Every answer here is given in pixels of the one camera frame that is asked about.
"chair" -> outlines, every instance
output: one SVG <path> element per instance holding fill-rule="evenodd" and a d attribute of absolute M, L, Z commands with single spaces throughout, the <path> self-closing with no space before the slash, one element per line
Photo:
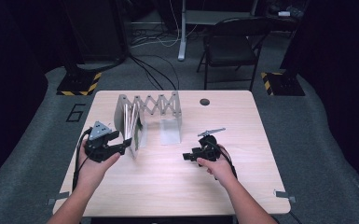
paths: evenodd
<path fill-rule="evenodd" d="M 210 34 L 203 38 L 204 52 L 197 68 L 199 72 L 200 66 L 205 64 L 204 89 L 212 82 L 250 81 L 249 91 L 252 91 L 262 44 L 270 29 L 269 20 L 262 17 L 234 18 L 214 25 Z M 237 66 L 235 71 L 238 71 L 242 65 L 254 66 L 251 78 L 208 80 L 208 66 Z"/>

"person's left hand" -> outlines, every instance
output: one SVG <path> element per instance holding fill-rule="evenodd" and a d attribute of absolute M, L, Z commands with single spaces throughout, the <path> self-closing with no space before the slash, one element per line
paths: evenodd
<path fill-rule="evenodd" d="M 86 140 L 84 140 L 79 152 L 79 165 L 87 158 L 85 148 Z M 80 169 L 79 178 L 77 180 L 77 189 L 83 189 L 86 192 L 93 193 L 104 179 L 104 174 L 115 162 L 120 158 L 120 153 L 112 155 L 109 159 L 102 162 L 87 159 L 83 167 Z"/>

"hand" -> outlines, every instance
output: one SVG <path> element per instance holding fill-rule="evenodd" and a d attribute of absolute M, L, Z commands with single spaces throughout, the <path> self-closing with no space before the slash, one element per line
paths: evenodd
<path fill-rule="evenodd" d="M 87 158 L 85 148 L 86 140 L 84 140 L 79 152 L 79 165 Z M 104 174 L 115 162 L 120 158 L 119 153 L 115 153 L 106 161 L 101 163 L 87 159 L 83 167 L 80 169 L 79 178 L 77 180 L 77 189 L 83 189 L 85 192 L 93 193 L 104 179 Z"/>
<path fill-rule="evenodd" d="M 237 180 L 232 173 L 231 167 L 224 156 L 220 156 L 216 161 L 208 161 L 203 158 L 197 158 L 197 162 L 201 166 L 206 166 L 207 172 L 220 182 L 223 187 L 227 187 L 228 183 Z"/>

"forearm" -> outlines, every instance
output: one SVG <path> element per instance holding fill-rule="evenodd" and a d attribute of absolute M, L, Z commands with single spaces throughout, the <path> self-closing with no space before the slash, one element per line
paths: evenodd
<path fill-rule="evenodd" d="M 63 203 L 59 210 L 48 221 L 50 223 L 78 224 L 83 217 L 87 203 L 93 190 L 76 188 L 71 196 Z"/>
<path fill-rule="evenodd" d="M 238 180 L 225 186 L 240 224 L 276 223 Z"/>

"yellow and black hazard tape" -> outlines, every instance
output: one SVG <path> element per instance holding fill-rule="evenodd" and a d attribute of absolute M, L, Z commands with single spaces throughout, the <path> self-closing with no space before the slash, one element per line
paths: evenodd
<path fill-rule="evenodd" d="M 89 87 L 88 91 L 57 91 L 57 95 L 92 95 L 95 88 L 97 88 L 98 81 L 100 80 L 101 73 L 95 75 L 95 78 L 92 80 L 92 84 Z"/>
<path fill-rule="evenodd" d="M 272 87 L 269 84 L 269 79 L 267 77 L 267 74 L 270 75 L 281 75 L 282 73 L 261 73 L 261 77 L 263 78 L 264 87 L 266 88 L 268 95 L 274 95 L 274 92 L 272 91 Z"/>

